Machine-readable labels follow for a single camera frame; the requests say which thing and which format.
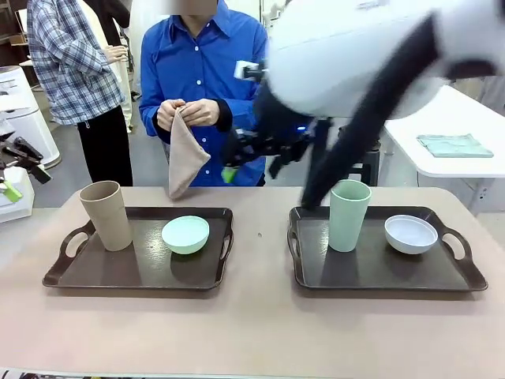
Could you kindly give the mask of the person in cream coat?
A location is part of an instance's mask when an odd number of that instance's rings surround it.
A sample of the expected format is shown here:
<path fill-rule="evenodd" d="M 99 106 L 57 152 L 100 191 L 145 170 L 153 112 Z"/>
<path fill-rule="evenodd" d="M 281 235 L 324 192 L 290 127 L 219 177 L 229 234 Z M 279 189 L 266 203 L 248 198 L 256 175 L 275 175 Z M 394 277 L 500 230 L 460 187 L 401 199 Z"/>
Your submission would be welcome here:
<path fill-rule="evenodd" d="M 130 13 L 121 0 L 77 1 L 88 20 L 88 24 L 100 48 L 105 49 L 106 47 L 116 46 L 128 48 L 127 43 L 122 43 L 120 30 L 129 27 Z M 131 124 L 133 106 L 127 72 L 128 57 L 129 54 L 126 54 L 125 58 L 119 62 L 112 63 L 110 66 L 125 97 L 121 107 L 127 133 L 131 133 L 133 130 Z"/>

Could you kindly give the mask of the white box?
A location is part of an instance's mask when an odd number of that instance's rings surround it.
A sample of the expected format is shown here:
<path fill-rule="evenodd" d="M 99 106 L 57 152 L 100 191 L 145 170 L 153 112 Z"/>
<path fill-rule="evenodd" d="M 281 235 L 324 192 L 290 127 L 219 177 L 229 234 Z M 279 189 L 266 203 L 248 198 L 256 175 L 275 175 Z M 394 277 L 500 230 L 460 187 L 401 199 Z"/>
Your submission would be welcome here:
<path fill-rule="evenodd" d="M 34 199 L 35 192 L 24 168 L 10 167 L 0 173 L 0 223 L 29 217 Z"/>

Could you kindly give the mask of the brown tall cup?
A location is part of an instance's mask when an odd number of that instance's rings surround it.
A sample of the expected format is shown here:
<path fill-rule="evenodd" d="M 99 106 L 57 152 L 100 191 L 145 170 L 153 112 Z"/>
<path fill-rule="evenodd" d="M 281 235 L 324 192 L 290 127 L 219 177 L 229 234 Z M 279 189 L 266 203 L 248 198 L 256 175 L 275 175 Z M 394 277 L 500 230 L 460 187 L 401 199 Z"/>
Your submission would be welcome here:
<path fill-rule="evenodd" d="M 92 183 L 80 191 L 79 198 L 106 250 L 119 251 L 131 244 L 129 220 L 117 182 Z"/>

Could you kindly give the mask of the pale bystander hand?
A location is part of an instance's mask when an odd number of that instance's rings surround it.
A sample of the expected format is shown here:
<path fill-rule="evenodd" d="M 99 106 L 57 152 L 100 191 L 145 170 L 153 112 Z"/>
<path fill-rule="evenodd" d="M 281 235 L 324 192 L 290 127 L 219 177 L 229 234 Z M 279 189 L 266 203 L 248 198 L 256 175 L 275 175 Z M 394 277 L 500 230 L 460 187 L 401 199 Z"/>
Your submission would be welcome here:
<path fill-rule="evenodd" d="M 128 48 L 122 45 L 119 46 L 105 46 L 103 53 L 107 59 L 108 64 L 116 62 L 125 62 L 128 60 Z"/>

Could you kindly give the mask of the black stool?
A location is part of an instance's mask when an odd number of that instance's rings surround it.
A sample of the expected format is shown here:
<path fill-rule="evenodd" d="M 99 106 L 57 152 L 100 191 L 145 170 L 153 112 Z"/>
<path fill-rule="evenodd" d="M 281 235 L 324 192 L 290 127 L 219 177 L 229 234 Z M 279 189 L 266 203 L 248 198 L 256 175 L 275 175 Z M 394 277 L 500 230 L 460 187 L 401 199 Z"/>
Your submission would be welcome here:
<path fill-rule="evenodd" d="M 350 170 L 349 175 L 358 175 L 360 181 L 367 186 L 378 186 L 380 174 L 380 151 L 367 152 L 363 159 L 356 163 Z"/>

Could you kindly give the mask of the person's left hand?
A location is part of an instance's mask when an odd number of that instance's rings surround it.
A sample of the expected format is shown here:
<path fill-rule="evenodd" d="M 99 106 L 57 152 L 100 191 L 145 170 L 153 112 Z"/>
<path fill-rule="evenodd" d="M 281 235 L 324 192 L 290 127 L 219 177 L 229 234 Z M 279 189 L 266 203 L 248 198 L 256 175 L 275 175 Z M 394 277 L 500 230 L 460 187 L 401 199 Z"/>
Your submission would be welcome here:
<path fill-rule="evenodd" d="M 215 100 L 199 99 L 187 103 L 180 115 L 187 126 L 213 126 L 219 120 L 219 104 Z"/>

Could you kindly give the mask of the white bowl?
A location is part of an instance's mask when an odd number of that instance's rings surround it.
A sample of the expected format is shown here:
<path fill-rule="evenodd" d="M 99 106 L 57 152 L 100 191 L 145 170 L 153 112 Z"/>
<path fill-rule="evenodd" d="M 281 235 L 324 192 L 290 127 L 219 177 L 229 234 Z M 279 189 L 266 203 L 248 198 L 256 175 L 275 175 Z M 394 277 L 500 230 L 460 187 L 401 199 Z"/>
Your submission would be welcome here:
<path fill-rule="evenodd" d="M 400 253 L 423 254 L 439 239 L 436 229 L 421 218 L 408 215 L 389 217 L 384 223 L 386 240 Z"/>

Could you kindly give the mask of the person's blue shirt torso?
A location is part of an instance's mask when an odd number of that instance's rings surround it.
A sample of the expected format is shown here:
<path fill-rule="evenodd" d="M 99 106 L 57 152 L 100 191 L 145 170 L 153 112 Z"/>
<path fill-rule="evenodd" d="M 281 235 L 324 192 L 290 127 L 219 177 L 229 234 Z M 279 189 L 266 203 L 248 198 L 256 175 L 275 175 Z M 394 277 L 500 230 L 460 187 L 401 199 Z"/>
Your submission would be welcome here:
<path fill-rule="evenodd" d="M 253 81 L 234 77 L 237 61 L 260 62 L 267 48 L 267 31 L 254 17 L 229 9 L 225 0 L 208 15 L 171 15 L 144 34 L 140 55 L 140 86 L 153 103 L 183 99 L 254 100 Z M 228 133 L 215 126 L 189 126 L 211 158 L 193 186 L 225 186 L 220 153 Z"/>

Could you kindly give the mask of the person's left forearm blue sleeve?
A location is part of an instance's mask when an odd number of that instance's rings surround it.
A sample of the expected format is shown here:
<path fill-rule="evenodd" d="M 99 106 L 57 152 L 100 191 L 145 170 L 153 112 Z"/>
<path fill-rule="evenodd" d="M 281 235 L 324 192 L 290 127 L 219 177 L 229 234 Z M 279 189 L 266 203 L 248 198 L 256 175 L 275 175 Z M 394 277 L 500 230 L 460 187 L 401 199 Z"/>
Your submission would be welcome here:
<path fill-rule="evenodd" d="M 222 133 L 227 133 L 234 127 L 252 129 L 256 124 L 252 100 L 216 99 L 219 116 L 214 126 Z"/>

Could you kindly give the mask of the person in plaid shirt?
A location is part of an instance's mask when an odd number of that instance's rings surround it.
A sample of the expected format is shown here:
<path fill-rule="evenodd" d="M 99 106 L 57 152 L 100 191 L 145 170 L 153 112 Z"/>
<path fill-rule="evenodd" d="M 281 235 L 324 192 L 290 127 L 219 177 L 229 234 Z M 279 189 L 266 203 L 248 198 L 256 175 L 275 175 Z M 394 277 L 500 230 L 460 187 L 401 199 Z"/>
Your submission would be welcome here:
<path fill-rule="evenodd" d="M 28 0 L 28 48 L 54 120 L 76 126 L 93 182 L 133 185 L 125 97 L 77 0 Z"/>

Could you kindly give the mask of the beige cloth mat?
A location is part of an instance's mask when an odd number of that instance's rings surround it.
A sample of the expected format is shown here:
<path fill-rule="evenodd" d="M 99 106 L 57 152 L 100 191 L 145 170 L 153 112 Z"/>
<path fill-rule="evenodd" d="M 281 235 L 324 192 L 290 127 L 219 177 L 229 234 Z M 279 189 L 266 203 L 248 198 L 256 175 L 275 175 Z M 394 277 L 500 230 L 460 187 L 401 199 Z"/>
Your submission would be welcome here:
<path fill-rule="evenodd" d="M 176 111 L 170 132 L 169 198 L 180 198 L 210 158 L 185 124 L 180 112 Z"/>

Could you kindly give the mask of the teal cloth mat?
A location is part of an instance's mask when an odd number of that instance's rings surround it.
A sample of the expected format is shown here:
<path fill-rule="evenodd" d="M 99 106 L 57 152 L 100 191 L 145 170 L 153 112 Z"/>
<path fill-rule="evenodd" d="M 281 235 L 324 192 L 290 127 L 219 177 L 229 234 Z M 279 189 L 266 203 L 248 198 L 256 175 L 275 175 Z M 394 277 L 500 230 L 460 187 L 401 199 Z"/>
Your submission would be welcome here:
<path fill-rule="evenodd" d="M 466 135 L 420 135 L 417 141 L 435 158 L 492 158 L 487 149 L 472 134 Z"/>

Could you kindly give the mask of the light green tall cup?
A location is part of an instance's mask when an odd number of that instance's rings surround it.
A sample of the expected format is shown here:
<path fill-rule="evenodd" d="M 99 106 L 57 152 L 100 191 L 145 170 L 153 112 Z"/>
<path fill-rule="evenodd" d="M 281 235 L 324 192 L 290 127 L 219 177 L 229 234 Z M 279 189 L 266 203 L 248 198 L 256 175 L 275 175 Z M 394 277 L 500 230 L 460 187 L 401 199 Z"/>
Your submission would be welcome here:
<path fill-rule="evenodd" d="M 372 190 L 363 182 L 346 179 L 331 190 L 328 245 L 348 253 L 355 249 Z"/>

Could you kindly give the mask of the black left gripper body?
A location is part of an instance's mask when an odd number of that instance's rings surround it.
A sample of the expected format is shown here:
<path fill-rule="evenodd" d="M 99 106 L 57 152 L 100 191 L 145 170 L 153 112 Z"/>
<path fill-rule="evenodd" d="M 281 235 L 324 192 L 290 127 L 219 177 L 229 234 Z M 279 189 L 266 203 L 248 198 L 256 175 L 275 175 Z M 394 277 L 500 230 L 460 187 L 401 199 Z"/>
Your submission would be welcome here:
<path fill-rule="evenodd" d="M 24 138 L 9 140 L 7 137 L 0 137 L 0 174 L 11 167 L 24 168 L 30 174 L 43 172 L 42 158 L 42 154 Z"/>

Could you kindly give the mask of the white side table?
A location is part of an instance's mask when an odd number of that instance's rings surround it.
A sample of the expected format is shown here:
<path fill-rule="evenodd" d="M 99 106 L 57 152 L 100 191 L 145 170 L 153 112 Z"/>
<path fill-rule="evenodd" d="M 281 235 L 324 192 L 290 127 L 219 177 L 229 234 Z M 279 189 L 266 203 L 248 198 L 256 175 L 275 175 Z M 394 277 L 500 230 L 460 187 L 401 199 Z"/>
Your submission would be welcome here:
<path fill-rule="evenodd" d="M 481 212 L 494 181 L 505 178 L 505 118 L 448 85 L 418 112 L 387 122 L 385 130 L 419 174 L 430 178 L 475 179 L 477 187 L 469 202 L 471 212 Z M 418 136 L 425 134 L 471 134 L 494 156 L 436 158 L 417 141 Z"/>

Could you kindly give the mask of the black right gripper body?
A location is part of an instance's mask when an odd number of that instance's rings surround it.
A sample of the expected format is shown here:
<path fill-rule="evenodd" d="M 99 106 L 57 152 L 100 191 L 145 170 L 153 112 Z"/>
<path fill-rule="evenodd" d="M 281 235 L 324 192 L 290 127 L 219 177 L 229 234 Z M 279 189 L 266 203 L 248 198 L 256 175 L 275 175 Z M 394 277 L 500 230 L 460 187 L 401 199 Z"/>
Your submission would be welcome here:
<path fill-rule="evenodd" d="M 231 162 L 248 163 L 264 156 L 281 156 L 306 148 L 314 118 L 298 118 L 287 124 L 272 118 L 265 123 L 243 122 L 231 129 Z"/>

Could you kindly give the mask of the white cylindrical pedestal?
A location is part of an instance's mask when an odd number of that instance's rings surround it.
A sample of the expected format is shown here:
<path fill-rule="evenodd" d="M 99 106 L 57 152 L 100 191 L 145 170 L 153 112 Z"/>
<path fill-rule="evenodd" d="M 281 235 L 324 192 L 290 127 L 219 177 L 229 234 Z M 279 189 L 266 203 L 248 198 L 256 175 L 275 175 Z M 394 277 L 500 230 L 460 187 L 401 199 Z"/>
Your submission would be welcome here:
<path fill-rule="evenodd" d="M 58 147 L 20 66 L 0 67 L 0 120 L 13 127 L 13 137 L 23 137 L 42 154 L 45 168 L 61 162 Z"/>

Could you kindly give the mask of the brown wooden shelf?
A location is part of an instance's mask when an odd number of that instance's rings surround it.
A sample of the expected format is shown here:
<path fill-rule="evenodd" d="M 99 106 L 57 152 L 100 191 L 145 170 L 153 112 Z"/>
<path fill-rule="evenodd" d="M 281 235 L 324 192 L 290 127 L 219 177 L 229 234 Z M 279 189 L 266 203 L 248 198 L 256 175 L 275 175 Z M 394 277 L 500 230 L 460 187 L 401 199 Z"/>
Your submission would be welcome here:
<path fill-rule="evenodd" d="M 27 0 L 0 0 L 0 67 L 18 66 L 28 59 L 28 47 L 13 46 L 9 40 L 21 34 L 16 12 L 26 5 Z"/>

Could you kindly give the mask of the light green bowl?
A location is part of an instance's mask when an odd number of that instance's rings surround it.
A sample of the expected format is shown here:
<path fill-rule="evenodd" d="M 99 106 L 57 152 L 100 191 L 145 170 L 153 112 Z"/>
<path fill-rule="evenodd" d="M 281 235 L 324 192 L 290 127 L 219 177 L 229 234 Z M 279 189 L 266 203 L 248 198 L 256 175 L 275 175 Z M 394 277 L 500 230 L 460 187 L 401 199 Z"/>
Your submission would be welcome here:
<path fill-rule="evenodd" d="M 210 235 L 207 220 L 199 216 L 181 216 L 168 222 L 161 231 L 162 240 L 172 253 L 189 255 L 198 252 Z"/>

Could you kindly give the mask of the dark brown handled tray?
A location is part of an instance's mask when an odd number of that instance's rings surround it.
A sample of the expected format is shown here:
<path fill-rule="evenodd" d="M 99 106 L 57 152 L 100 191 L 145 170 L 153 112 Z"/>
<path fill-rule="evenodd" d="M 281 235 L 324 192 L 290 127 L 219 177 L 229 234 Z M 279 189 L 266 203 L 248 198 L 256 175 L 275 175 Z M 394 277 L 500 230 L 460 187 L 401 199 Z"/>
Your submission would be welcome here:
<path fill-rule="evenodd" d="M 230 209 L 128 207 L 126 214 L 133 236 L 128 247 L 107 251 L 93 223 L 87 222 L 65 237 L 43 285 L 58 289 L 210 291 L 221 284 L 234 241 Z M 187 256 L 172 253 L 161 237 L 163 227 L 180 216 L 199 216 L 210 226 L 204 247 Z"/>
<path fill-rule="evenodd" d="M 384 223 L 390 216 L 418 217 L 433 226 L 440 237 L 459 240 L 465 255 L 458 259 L 443 239 L 426 253 L 408 255 L 386 240 Z M 475 292 L 488 282 L 473 262 L 468 241 L 446 226 L 430 208 L 372 206 L 368 209 L 355 250 L 335 252 L 328 246 L 329 209 L 292 208 L 287 232 L 297 284 L 314 291 L 442 291 Z"/>

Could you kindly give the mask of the person's right hand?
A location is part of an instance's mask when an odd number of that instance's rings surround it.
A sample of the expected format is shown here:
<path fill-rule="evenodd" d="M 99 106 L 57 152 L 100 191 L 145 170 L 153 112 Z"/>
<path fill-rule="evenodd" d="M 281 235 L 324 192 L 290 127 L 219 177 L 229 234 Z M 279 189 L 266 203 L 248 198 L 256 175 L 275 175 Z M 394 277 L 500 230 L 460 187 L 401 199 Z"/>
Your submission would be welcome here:
<path fill-rule="evenodd" d="M 183 99 L 167 99 L 163 101 L 156 115 L 159 128 L 170 132 L 177 109 L 183 106 L 185 106 L 185 101 Z"/>

